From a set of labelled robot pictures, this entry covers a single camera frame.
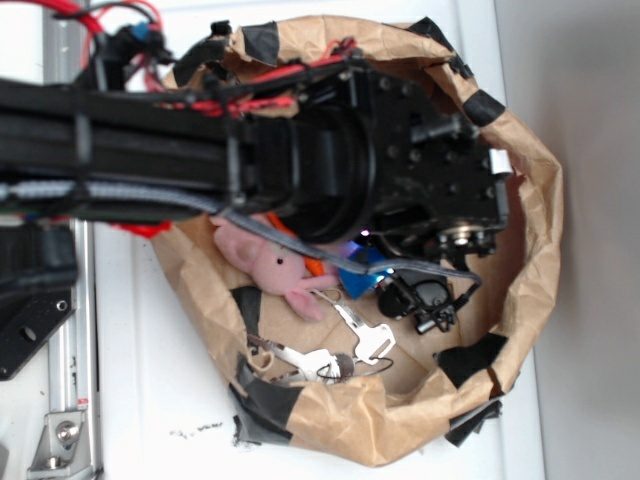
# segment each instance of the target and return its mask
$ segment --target white wall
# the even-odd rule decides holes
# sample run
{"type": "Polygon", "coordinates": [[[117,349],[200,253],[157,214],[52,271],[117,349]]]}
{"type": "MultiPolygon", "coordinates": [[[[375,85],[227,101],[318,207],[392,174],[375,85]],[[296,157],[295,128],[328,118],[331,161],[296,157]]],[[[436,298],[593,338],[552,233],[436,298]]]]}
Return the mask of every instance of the white wall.
{"type": "Polygon", "coordinates": [[[0,75],[42,80],[42,9],[34,5],[0,5],[0,75]]]}
{"type": "Polygon", "coordinates": [[[547,476],[638,478],[640,2],[496,7],[508,105],[565,167],[559,301],[535,349],[547,476]]]}

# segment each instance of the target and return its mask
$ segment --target black bracket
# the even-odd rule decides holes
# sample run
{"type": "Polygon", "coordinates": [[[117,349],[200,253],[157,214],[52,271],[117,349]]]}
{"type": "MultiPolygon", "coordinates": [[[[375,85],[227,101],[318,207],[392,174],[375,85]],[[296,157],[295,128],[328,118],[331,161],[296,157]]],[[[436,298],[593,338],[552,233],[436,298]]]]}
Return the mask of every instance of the black bracket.
{"type": "Polygon", "coordinates": [[[0,307],[0,381],[11,380],[73,312],[71,289],[0,307]]]}
{"type": "Polygon", "coordinates": [[[0,381],[12,379],[73,312],[77,274],[66,225],[0,228],[0,381]]]}

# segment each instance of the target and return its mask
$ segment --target orange object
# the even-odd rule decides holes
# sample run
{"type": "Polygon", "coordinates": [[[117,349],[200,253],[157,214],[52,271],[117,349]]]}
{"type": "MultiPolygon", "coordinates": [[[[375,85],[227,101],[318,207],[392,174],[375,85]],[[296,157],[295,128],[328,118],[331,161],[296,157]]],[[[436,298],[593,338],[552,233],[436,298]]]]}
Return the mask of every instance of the orange object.
{"type": "MultiPolygon", "coordinates": [[[[292,237],[297,237],[295,232],[288,228],[282,220],[272,212],[267,213],[267,218],[281,232],[286,233],[287,235],[291,235],[292,237]]],[[[311,272],[311,275],[314,277],[319,277],[320,275],[324,275],[324,265],[322,264],[322,260],[317,260],[315,258],[304,257],[304,264],[307,266],[307,270],[311,272]]]]}

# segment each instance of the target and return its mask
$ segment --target pink plush toy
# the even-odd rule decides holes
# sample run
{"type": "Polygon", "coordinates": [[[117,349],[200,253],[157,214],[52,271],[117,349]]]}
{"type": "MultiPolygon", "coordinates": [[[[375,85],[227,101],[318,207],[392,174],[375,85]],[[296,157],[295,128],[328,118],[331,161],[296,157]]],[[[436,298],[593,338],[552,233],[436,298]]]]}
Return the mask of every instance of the pink plush toy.
{"type": "MultiPolygon", "coordinates": [[[[263,215],[253,218],[270,225],[263,215]]],[[[301,255],[236,227],[224,218],[212,217],[211,223],[218,227],[213,241],[231,265],[251,275],[263,292],[283,295],[301,317],[322,320],[322,309],[309,290],[337,286],[340,282],[337,275],[304,278],[306,267],[301,255]]]]}

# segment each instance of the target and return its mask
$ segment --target blue object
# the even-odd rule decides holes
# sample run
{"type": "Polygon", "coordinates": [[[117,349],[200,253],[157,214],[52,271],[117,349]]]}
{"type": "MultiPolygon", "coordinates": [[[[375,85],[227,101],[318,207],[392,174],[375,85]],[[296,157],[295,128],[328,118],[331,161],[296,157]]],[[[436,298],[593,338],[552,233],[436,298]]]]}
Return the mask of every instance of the blue object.
{"type": "MultiPolygon", "coordinates": [[[[386,257],[373,247],[357,245],[353,253],[349,255],[349,260],[355,260],[360,263],[375,263],[386,260],[386,257]]],[[[390,271],[383,270],[369,275],[361,275],[338,269],[338,276],[342,286],[353,299],[360,298],[367,290],[375,287],[390,274],[390,271]]]]}
{"type": "Polygon", "coordinates": [[[149,24],[138,23],[131,28],[131,33],[141,42],[145,42],[147,40],[147,36],[149,35],[149,24]]]}

